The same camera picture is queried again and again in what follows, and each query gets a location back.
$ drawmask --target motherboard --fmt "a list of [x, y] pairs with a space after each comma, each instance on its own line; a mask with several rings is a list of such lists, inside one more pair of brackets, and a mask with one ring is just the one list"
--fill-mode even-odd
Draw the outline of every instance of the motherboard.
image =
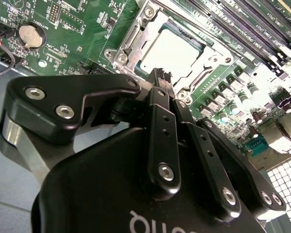
[[291, 0], [3, 0], [0, 22], [37, 75], [163, 68], [241, 150], [291, 153]]

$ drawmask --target connector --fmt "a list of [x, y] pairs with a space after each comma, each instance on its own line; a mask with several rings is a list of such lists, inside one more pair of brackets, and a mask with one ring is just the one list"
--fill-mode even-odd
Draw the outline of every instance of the connector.
[[7, 25], [4, 25], [3, 23], [0, 23], [0, 37], [8, 39], [12, 36], [15, 36], [16, 30], [14, 28], [11, 28]]

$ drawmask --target black cover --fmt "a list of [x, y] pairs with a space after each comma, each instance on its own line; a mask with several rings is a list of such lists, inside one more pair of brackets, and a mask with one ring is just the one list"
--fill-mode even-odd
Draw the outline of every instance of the black cover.
[[39, 224], [42, 233], [265, 232], [243, 203], [230, 223], [207, 211], [203, 180], [182, 146], [180, 191], [167, 201], [153, 200], [140, 185], [146, 139], [144, 128], [130, 128], [55, 166], [35, 202], [33, 233], [40, 232]]

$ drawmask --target bolt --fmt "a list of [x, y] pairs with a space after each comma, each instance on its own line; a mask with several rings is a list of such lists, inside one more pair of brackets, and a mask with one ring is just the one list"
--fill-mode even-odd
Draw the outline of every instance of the bolt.
[[222, 189], [222, 194], [228, 203], [230, 203], [231, 205], [236, 205], [235, 196], [234, 196], [234, 194], [232, 194], [231, 191], [229, 191], [227, 188], [224, 188], [224, 189]]
[[121, 64], [124, 64], [127, 61], [127, 57], [125, 54], [120, 54], [117, 59]]
[[45, 60], [40, 59], [38, 61], [38, 65], [42, 68], [45, 68], [45, 67], [47, 67], [48, 63]]
[[153, 7], [148, 6], [147, 8], [145, 8], [145, 16], [147, 18], [152, 18], [154, 16], [155, 10], [153, 9]]
[[44, 91], [36, 87], [28, 87], [25, 90], [25, 94], [32, 100], [42, 100], [45, 97]]
[[109, 58], [112, 57], [112, 53], [110, 51], [106, 51], [105, 54], [106, 54], [106, 57], [109, 57]]
[[261, 194], [262, 194], [262, 197], [263, 197], [264, 201], [267, 204], [271, 205], [272, 204], [272, 200], [270, 199], [270, 197], [266, 193], [264, 193], [264, 192], [261, 192]]
[[71, 119], [74, 116], [73, 109], [66, 105], [59, 105], [56, 107], [55, 112], [58, 116], [65, 119]]
[[274, 198], [274, 200], [278, 203], [278, 205], [282, 205], [282, 201], [281, 201], [280, 198], [279, 198], [276, 194], [274, 194], [274, 193], [273, 193], [273, 198]]
[[182, 102], [182, 101], [179, 101], [179, 104], [180, 104], [180, 106], [181, 106], [182, 108], [185, 108], [185, 107], [186, 107], [186, 104], [185, 104], [184, 102]]
[[209, 121], [205, 121], [205, 124], [209, 127], [212, 128], [212, 124]]
[[166, 164], [159, 165], [159, 174], [164, 178], [164, 180], [172, 181], [174, 179], [174, 172]]

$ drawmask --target green circuit board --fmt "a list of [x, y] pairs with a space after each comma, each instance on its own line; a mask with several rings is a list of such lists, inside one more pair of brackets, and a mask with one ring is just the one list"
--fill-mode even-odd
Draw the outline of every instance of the green circuit board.
[[[190, 1], [171, 1], [192, 17], [201, 20], [198, 8], [192, 5]], [[275, 18], [272, 10], [267, 5], [263, 5], [262, 1], [252, 0], [251, 4], [267, 15], [270, 23], [276, 24], [281, 31], [291, 38], [289, 28]], [[291, 23], [291, 13], [285, 7], [278, 1], [267, 1]], [[241, 36], [249, 38], [249, 43], [252, 47], [265, 52], [263, 46], [255, 43], [247, 35], [245, 27], [230, 22], [230, 19], [223, 14], [222, 8], [217, 6], [214, 0], [196, 0], [196, 2], [199, 2], [203, 9], [211, 9], [212, 12], [218, 15], [224, 22], [225, 27], [232, 27]], [[291, 0], [285, 1], [285, 4], [291, 8]], [[139, 9], [136, 0], [3, 0], [0, 7], [0, 22], [17, 30], [24, 23], [33, 22], [44, 30], [47, 37], [44, 46], [32, 50], [24, 47], [18, 35], [8, 40], [4, 39], [3, 43], [8, 46], [14, 55], [24, 59], [22, 65], [25, 68], [41, 76], [80, 74], [81, 65], [90, 66], [93, 63], [115, 73], [116, 70], [104, 56], [104, 51], [106, 49], [117, 50], [119, 48]], [[212, 46], [213, 41], [203, 33], [192, 28], [168, 10], [164, 9], [164, 11], [183, 26], [190, 28], [197, 37]], [[246, 11], [241, 13], [249, 23], [256, 27], [257, 31], [262, 32], [264, 30], [259, 25], [255, 15], [248, 14]], [[207, 24], [207, 28], [221, 41], [243, 54], [247, 61], [257, 61], [256, 56], [249, 53], [246, 48], [234, 41], [216, 25]], [[270, 42], [280, 46], [272, 35], [267, 32], [263, 33]], [[47, 65], [41, 67], [39, 60], [46, 61]], [[254, 77], [255, 68], [252, 63], [240, 60], [237, 56], [234, 56], [234, 62], [230, 66], [218, 66], [191, 94], [193, 102], [190, 104], [190, 110], [192, 115], [196, 118], [202, 117], [200, 106], [205, 105], [207, 100], [213, 97], [214, 91], [219, 89], [219, 84], [222, 82], [228, 84], [226, 78], [230, 75], [236, 76], [236, 72], [239, 69], [249, 74], [248, 80], [243, 80], [242, 82], [246, 88], [248, 84], [255, 82], [256, 77], [261, 77], [261, 79], [265, 79], [265, 83], [261, 86], [267, 87], [263, 91], [275, 95], [280, 91], [280, 88], [285, 87], [291, 93], [291, 75], [282, 80], [274, 81], [273, 79], [264, 78], [261, 74], [257, 74]], [[145, 78], [146, 73], [141, 72], [140, 76]], [[233, 101], [236, 98], [237, 96], [230, 97], [228, 101]], [[267, 118], [264, 121], [270, 118], [277, 119], [284, 114], [271, 100], [267, 107], [264, 104], [259, 104], [258, 100], [255, 100], [255, 102], [256, 104], [251, 107], [242, 108], [243, 115], [241, 116], [232, 114], [228, 105], [224, 104], [209, 118], [219, 126], [235, 145], [243, 147], [251, 141], [245, 121], [251, 117], [253, 111], [266, 113]], [[218, 115], [220, 112], [225, 112], [228, 115], [230, 118], [228, 123], [221, 122]]]
[[[5, 41], [12, 52], [25, 59], [24, 67], [38, 75], [68, 75], [78, 70], [79, 62], [93, 61], [113, 70], [101, 55], [117, 49], [138, 12], [135, 0], [4, 0], [0, 21], [19, 28], [27, 21], [42, 27], [47, 35], [44, 47], [27, 51], [19, 38]], [[47, 62], [40, 67], [38, 61]]]

